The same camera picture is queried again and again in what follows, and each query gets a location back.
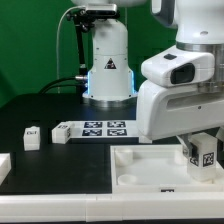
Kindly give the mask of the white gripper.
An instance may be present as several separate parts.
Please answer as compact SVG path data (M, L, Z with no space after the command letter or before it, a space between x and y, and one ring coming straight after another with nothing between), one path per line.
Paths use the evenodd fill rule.
M167 49L144 61L146 81L136 109L140 134L150 140L178 135L183 154L190 158L193 146L187 133L224 125L224 93L199 91L214 69L214 56L205 52Z

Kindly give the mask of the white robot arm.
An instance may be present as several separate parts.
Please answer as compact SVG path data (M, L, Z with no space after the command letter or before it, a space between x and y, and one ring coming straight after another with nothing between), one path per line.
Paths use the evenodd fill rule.
M224 125L224 0L152 0L153 16L177 29L176 44L145 60L138 93L139 141Z

